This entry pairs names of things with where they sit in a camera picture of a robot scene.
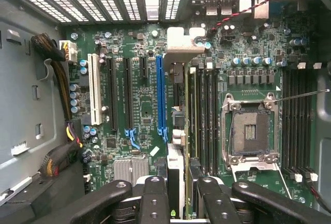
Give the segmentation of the thin locking lever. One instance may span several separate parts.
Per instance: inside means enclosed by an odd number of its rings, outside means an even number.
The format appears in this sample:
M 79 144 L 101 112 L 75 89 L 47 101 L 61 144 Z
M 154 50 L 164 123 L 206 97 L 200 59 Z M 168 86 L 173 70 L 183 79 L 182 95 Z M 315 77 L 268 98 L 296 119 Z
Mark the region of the thin locking lever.
M 313 96 L 313 95 L 322 94 L 322 93 L 330 93 L 330 92 L 331 92 L 330 89 L 323 89 L 323 90 L 319 90 L 319 91 L 315 91 L 315 92 L 309 92 L 309 93 L 304 93 L 304 94 L 300 94 L 300 95 L 275 99 L 275 100 L 271 100 L 271 102 L 287 101 L 287 100 L 292 100 L 292 99 L 297 99 L 297 98 L 302 98 L 302 97 L 307 97 L 307 96 Z

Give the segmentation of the white power connector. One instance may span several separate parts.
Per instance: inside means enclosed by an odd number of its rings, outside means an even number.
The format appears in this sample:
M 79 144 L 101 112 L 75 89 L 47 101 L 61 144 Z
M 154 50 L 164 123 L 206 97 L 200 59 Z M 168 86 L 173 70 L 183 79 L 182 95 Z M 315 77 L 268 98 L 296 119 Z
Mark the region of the white power connector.
M 60 40 L 59 49 L 64 52 L 65 60 L 69 63 L 76 64 L 78 62 L 77 44 L 70 40 Z

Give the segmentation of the green motherboard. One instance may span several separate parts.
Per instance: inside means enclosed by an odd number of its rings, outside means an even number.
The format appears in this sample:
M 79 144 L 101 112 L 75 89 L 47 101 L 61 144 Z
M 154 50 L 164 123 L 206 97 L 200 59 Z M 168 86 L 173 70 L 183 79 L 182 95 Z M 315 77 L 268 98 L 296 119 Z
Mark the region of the green motherboard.
M 289 166 L 282 172 L 282 101 L 279 108 L 279 160 L 276 171 L 227 171 L 221 155 L 221 107 L 227 93 L 235 99 L 263 99 L 268 92 L 282 98 L 282 71 L 288 70 L 288 97 L 292 93 L 291 74 L 293 70 L 313 69 L 317 28 L 315 16 L 307 11 L 294 11 L 286 4 L 272 5 L 271 17 L 265 21 L 241 16 L 224 25 L 214 37 L 197 37 L 196 45 L 204 52 L 192 59 L 190 67 L 202 70 L 201 105 L 203 127 L 203 159 L 205 176 L 213 175 L 213 93 L 212 74 L 218 70 L 218 174 L 226 185 L 234 181 L 246 180 L 289 197 L 308 207 L 314 204 L 312 194 L 314 182 L 310 177 L 309 166 L 302 171 L 302 182 L 296 183 L 292 165 L 292 111 L 288 100 L 288 141 Z M 167 159 L 168 145 L 171 143 L 173 121 L 178 124 L 184 116 L 175 112 L 182 92 L 171 82 L 164 69 L 166 119 L 168 142 L 164 143 L 158 135 L 156 56 L 166 53 L 167 29 L 165 24 L 87 26 L 76 28 L 68 34 L 77 44 L 78 63 L 69 66 L 70 109 L 73 125 L 83 143 L 83 178 L 85 192 L 101 188 L 113 179 L 113 162 L 121 159 L 148 159 L 149 175 L 156 174 L 158 159 Z M 88 54 L 97 54 L 100 64 L 101 113 L 102 124 L 91 124 L 89 99 Z M 148 78 L 140 76 L 140 57 L 148 59 Z M 111 131 L 109 115 L 108 68 L 107 59 L 116 62 L 118 130 Z M 133 130 L 126 130 L 124 100 L 123 59 L 130 58 L 133 83 Z M 210 97 L 210 175 L 206 173 L 206 124 L 205 124 L 205 72 L 209 71 Z M 297 159 L 299 103 L 297 101 Z M 189 204 L 194 214 L 192 178 L 189 175 Z

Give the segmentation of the CPU socket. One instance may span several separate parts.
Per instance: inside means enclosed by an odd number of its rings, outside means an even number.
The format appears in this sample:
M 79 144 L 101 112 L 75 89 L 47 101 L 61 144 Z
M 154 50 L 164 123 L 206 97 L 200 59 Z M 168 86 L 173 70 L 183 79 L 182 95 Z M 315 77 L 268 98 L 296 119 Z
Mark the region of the CPU socket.
M 275 94 L 262 99 L 235 99 L 230 93 L 221 107 L 221 155 L 232 173 L 276 171 L 279 160 L 279 108 Z

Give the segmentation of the short black expansion slot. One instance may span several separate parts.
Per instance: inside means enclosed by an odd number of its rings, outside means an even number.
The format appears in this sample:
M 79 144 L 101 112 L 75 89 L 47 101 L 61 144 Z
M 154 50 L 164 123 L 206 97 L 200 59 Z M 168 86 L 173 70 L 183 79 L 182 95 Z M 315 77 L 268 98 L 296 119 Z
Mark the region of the short black expansion slot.
M 140 76 L 141 78 L 148 78 L 148 59 L 146 57 L 140 57 Z

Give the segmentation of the RAM slot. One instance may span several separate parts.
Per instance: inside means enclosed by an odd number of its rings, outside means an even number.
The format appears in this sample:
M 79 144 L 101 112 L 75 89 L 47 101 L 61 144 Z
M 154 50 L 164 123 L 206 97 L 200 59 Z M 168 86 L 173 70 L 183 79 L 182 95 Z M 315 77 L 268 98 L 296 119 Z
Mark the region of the RAM slot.
M 202 78 L 202 70 L 198 69 L 196 75 L 196 103 L 197 103 L 197 145 L 198 145 L 198 157 L 201 164 L 201 170 L 204 174 L 204 159 L 203 159 L 203 127 L 202 127 L 202 105 L 201 105 L 201 78 Z
M 311 92 L 317 90 L 317 70 L 311 69 L 309 71 L 309 89 Z M 316 183 L 318 181 L 318 174 L 315 168 L 315 128 L 316 128 L 316 95 L 309 97 L 309 113 L 310 113 L 310 150 L 309 150 L 309 168 L 310 168 L 310 177 L 311 180 Z
M 288 70 L 282 71 L 282 97 L 288 97 Z M 289 166 L 289 141 L 288 141 L 288 101 L 282 102 L 282 172 L 286 173 Z
M 301 94 L 308 93 L 310 90 L 309 76 L 306 70 L 299 71 L 299 86 Z M 309 96 L 300 98 L 299 103 L 299 129 L 298 129 L 298 168 L 302 171 L 309 165 L 310 159 L 310 144 L 309 144 L 309 130 L 310 130 L 310 114 L 309 114 Z
M 218 174 L 218 70 L 214 69 L 212 74 L 212 93 L 213 93 L 213 175 Z
M 291 96 L 298 95 L 298 70 L 293 70 L 291 74 L 292 79 L 292 93 Z M 294 180 L 296 183 L 302 182 L 302 175 L 297 169 L 297 101 L 298 98 L 291 100 L 291 111 L 292 111 L 292 165 L 291 168 L 294 171 Z
M 209 97 L 209 71 L 205 72 L 205 124 L 206 124 L 206 173 L 210 175 L 210 97 Z

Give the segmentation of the white expansion slot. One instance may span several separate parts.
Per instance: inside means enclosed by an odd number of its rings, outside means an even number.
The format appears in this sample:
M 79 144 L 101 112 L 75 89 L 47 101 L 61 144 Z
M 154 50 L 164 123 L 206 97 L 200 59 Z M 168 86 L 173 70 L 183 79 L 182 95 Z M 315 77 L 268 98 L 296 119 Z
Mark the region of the white expansion slot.
M 88 78 L 89 78 L 89 99 L 91 109 L 91 124 L 102 124 L 101 113 L 101 86 L 100 86 L 100 64 L 99 56 L 95 53 L 87 55 Z

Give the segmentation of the long black expansion slot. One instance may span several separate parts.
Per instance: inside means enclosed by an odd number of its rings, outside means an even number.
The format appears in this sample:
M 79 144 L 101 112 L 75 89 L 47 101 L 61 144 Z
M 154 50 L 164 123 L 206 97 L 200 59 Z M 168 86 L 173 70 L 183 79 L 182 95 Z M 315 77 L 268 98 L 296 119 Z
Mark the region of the long black expansion slot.
M 113 58 L 107 59 L 108 68 L 108 93 L 109 93 L 109 115 L 111 131 L 118 130 L 118 108 L 117 108 L 117 80 L 116 62 Z
M 124 100 L 126 113 L 126 130 L 133 130 L 133 83 L 132 83 L 132 64 L 130 58 L 123 59 L 124 76 Z

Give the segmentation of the silver chipset heatsink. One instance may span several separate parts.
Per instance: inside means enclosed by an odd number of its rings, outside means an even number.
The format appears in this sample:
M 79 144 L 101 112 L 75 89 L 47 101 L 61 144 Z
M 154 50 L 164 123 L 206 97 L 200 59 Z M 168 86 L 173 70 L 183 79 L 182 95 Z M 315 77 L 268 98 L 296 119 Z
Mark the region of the silver chipset heatsink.
M 149 175 L 148 159 L 121 159 L 113 162 L 113 179 L 125 180 L 133 186 L 142 176 Z

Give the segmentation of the blue expansion slot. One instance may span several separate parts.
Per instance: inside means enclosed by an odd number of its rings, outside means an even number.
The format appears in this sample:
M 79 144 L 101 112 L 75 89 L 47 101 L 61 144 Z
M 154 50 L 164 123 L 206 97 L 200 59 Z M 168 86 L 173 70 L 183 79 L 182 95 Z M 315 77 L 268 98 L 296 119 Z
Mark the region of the blue expansion slot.
M 158 108 L 158 135 L 162 137 L 164 143 L 168 142 L 168 126 L 166 119 L 166 96 L 165 80 L 162 55 L 156 56 L 156 77 L 157 77 L 157 108 Z

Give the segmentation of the open PC case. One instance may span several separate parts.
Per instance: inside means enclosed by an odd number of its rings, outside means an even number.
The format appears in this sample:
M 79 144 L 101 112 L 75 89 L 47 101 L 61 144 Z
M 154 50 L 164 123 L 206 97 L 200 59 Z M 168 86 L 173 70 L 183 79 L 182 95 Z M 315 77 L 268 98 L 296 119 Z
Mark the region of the open PC case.
M 331 90 L 331 0 L 0 0 L 0 224 L 33 224 L 89 194 L 84 147 L 57 177 L 38 172 L 44 156 L 67 141 L 73 120 L 69 66 L 75 64 L 65 60 L 60 40 L 70 40 L 76 28 L 144 24 L 182 27 L 186 35 L 200 27 L 214 37 L 241 16 L 269 19 L 274 4 L 315 16 L 316 91 Z M 316 97 L 319 177 L 309 208 L 331 224 L 331 92 Z

